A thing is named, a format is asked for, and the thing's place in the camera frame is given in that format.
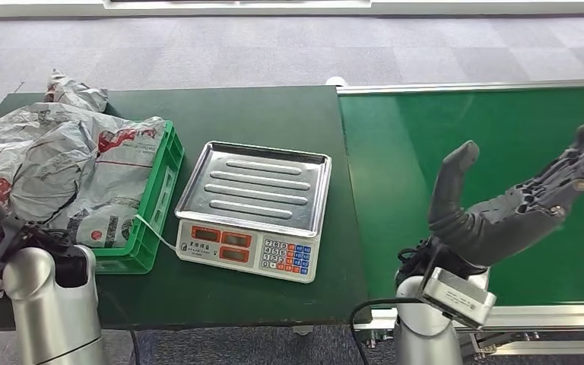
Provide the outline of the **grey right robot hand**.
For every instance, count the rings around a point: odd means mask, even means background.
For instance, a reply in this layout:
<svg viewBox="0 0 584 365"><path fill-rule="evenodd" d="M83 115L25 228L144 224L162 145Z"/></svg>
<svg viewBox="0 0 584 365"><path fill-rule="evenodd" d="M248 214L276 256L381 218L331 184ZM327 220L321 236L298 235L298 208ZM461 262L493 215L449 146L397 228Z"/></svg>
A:
<svg viewBox="0 0 584 365"><path fill-rule="evenodd" d="M463 208L465 173L478 156L469 140L443 159L428 215L433 237L472 265L489 267L533 246L566 220L584 193L584 125L539 174Z"/></svg>

